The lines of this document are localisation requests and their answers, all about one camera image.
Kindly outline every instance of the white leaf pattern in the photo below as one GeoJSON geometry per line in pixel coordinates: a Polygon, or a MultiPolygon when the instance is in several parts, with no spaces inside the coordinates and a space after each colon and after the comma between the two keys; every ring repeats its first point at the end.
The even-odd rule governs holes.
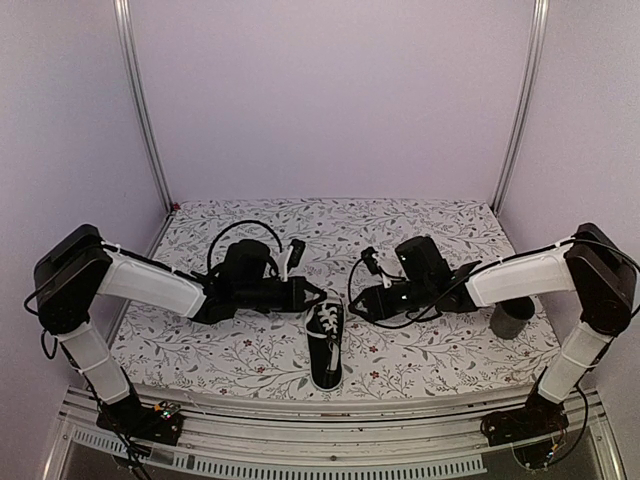
{"type": "MultiPolygon", "coordinates": [[[[209,243],[229,224],[247,218],[271,225],[283,243],[307,243],[301,266],[315,285],[346,296],[360,251],[374,246],[399,273],[394,248],[415,235],[431,235],[452,267],[513,253],[485,203],[425,200],[257,200],[186,202],[155,258],[184,271],[205,271],[209,243]]],[[[241,238],[275,249],[261,227],[234,229],[214,262],[241,238]]],[[[354,292],[378,279],[366,268],[354,292]]],[[[515,340],[496,338],[490,310],[446,314],[430,323],[383,330],[347,312],[342,343],[344,381],[330,393],[311,382],[304,314],[239,311],[233,320],[201,325],[148,305],[132,303],[112,352],[131,380],[147,385],[250,398],[318,400],[389,399],[453,395],[530,384],[557,353],[558,342],[536,300],[536,317],[515,340]]]]}

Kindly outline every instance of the metal pole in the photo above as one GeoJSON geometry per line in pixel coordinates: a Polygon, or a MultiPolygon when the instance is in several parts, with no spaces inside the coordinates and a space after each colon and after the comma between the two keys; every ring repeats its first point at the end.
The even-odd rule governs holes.
{"type": "Polygon", "coordinates": [[[504,206],[507,196],[511,177],[515,168],[518,152],[522,143],[522,136],[527,122],[527,114],[529,105],[533,96],[533,87],[535,85],[540,58],[542,57],[542,47],[544,44],[544,34],[547,26],[547,13],[549,11],[549,0],[536,0],[533,9],[533,21],[531,24],[531,35],[529,37],[529,53],[525,67],[524,78],[522,80],[522,89],[520,98],[518,99],[518,108],[511,129],[511,136],[507,146],[507,153],[502,164],[500,177],[496,190],[491,201],[491,209],[499,216],[504,206]]]}
{"type": "Polygon", "coordinates": [[[160,161],[158,146],[156,144],[153,129],[151,128],[151,118],[147,109],[147,102],[142,88],[142,78],[140,75],[140,66],[136,55],[136,47],[133,39],[133,27],[131,25],[131,13],[129,11],[129,0],[114,0],[116,10],[116,22],[118,24],[118,33],[120,35],[120,45],[122,47],[122,55],[124,57],[125,69],[131,87],[133,102],[136,107],[138,122],[142,131],[149,165],[153,180],[162,202],[162,206],[167,213],[173,208],[173,200],[169,191],[169,184],[160,161]]]}

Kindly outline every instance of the metal frame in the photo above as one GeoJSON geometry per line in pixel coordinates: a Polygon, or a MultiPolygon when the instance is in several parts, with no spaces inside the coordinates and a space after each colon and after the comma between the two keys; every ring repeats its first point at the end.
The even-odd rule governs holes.
{"type": "Polygon", "coordinates": [[[151,167],[151,174],[153,175],[162,206],[167,213],[170,213],[174,202],[171,198],[171,192],[169,191],[169,184],[164,173],[162,162],[160,161],[160,153],[158,152],[153,128],[151,127],[151,117],[149,116],[147,102],[144,96],[140,66],[138,64],[138,56],[133,38],[129,0],[114,0],[114,6],[125,69],[127,71],[129,86],[131,87],[133,102],[136,107],[138,122],[142,131],[149,165],[151,167]]]}
{"type": "MultiPolygon", "coordinates": [[[[152,405],[171,393],[170,390],[147,387],[141,399],[152,405]]],[[[435,405],[434,399],[399,400],[357,414],[338,413],[349,402],[338,405],[310,402],[302,413],[288,411],[290,402],[270,401],[259,406],[243,399],[205,396],[202,404],[193,402],[184,406],[185,430],[178,446],[153,445],[147,463],[214,478],[268,478],[268,472],[271,472],[272,480],[275,480],[275,473],[288,471],[299,472],[298,478],[302,478],[304,472],[315,479],[338,479],[345,473],[347,478],[351,475],[352,479],[365,480],[383,478],[381,472],[387,470],[394,471],[398,479],[403,478],[401,472],[406,472],[406,478],[421,478],[416,476],[421,468],[431,468],[433,472],[438,465],[443,470],[448,465],[452,469],[452,466],[455,468],[455,465],[479,458],[476,470],[480,473],[484,468],[483,454],[512,447],[489,447],[478,431],[480,418],[495,409],[522,405],[526,397],[523,393],[521,388],[502,389],[493,392],[493,399],[483,396],[485,401],[478,401],[472,398],[473,395],[460,395],[435,402],[435,405]],[[327,414],[328,410],[334,410],[334,413],[327,414]],[[247,474],[249,469],[253,469],[253,473],[247,474]]],[[[594,455],[603,477],[624,480],[600,398],[595,391],[589,391],[587,398],[588,438],[594,445],[594,455]]],[[[577,394],[570,396],[565,402],[565,410],[571,424],[569,430],[578,430],[585,411],[582,398],[577,394]]],[[[45,480],[60,478],[64,467],[61,458],[69,452],[71,442],[124,455],[115,435],[95,426],[96,416],[91,395],[70,388],[60,410],[58,441],[50,457],[57,460],[56,465],[47,470],[45,480]]],[[[544,438],[519,442],[515,446],[544,438]]],[[[436,472],[422,478],[463,476],[453,473],[462,472],[440,475],[436,472]]]]}
{"type": "Polygon", "coordinates": [[[500,170],[498,184],[491,200],[491,209],[499,216],[504,207],[504,202],[509,190],[509,184],[513,176],[513,170],[520,151],[522,136],[527,122],[529,106],[533,96],[533,87],[538,75],[540,58],[542,57],[542,47],[544,45],[544,35],[547,26],[547,14],[549,11],[549,0],[535,0],[533,9],[533,21],[531,24],[531,34],[529,36],[529,52],[518,99],[518,108],[509,137],[507,153],[500,170]]]}

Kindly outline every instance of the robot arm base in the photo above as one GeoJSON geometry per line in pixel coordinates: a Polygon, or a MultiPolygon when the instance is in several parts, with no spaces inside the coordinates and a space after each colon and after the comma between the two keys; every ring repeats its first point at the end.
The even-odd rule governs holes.
{"type": "Polygon", "coordinates": [[[182,433],[184,417],[175,404],[162,402],[145,407],[133,387],[122,400],[108,405],[103,403],[96,425],[105,430],[164,445],[176,446],[182,433]]]}
{"type": "Polygon", "coordinates": [[[549,435],[569,426],[562,403],[550,402],[536,390],[537,385],[523,407],[492,412],[482,419],[480,431],[490,446],[549,435]]]}

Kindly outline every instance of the white shoelace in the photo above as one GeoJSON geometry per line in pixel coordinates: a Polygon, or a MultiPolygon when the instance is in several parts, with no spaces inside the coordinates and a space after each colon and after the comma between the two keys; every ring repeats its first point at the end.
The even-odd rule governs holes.
{"type": "MultiPolygon", "coordinates": [[[[311,309],[309,314],[307,315],[307,324],[313,319],[314,310],[311,309]]],[[[336,307],[327,307],[326,304],[320,305],[320,309],[318,310],[318,317],[320,318],[320,325],[324,328],[326,334],[319,334],[315,332],[309,331],[307,328],[307,333],[315,338],[326,338],[329,343],[329,349],[331,350],[331,361],[329,362],[329,366],[327,367],[327,371],[335,372],[338,368],[338,361],[340,360],[340,345],[336,341],[336,337],[338,335],[338,309],[336,307]]]]}
{"type": "Polygon", "coordinates": [[[327,305],[323,303],[320,306],[318,316],[320,317],[322,328],[324,328],[326,332],[338,334],[338,309],[336,307],[327,308],[327,305]]]}

